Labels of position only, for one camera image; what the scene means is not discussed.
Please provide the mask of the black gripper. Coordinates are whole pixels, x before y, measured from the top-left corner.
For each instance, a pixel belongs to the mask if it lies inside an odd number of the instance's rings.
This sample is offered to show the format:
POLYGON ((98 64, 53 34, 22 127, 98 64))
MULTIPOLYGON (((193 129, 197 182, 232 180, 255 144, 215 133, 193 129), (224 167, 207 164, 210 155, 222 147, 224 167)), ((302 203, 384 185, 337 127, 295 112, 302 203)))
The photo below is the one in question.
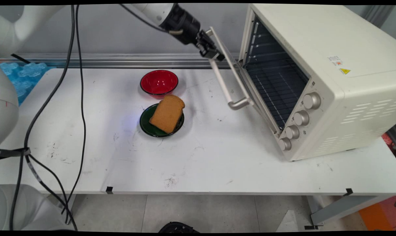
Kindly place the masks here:
POLYGON ((172 36, 184 45, 195 45, 203 58, 220 62, 225 59, 225 55, 218 50, 211 39, 211 31, 210 33, 205 31, 205 45, 201 44, 198 36, 201 31, 200 22, 178 4, 173 4, 167 17, 159 24, 159 27, 172 32, 172 36))

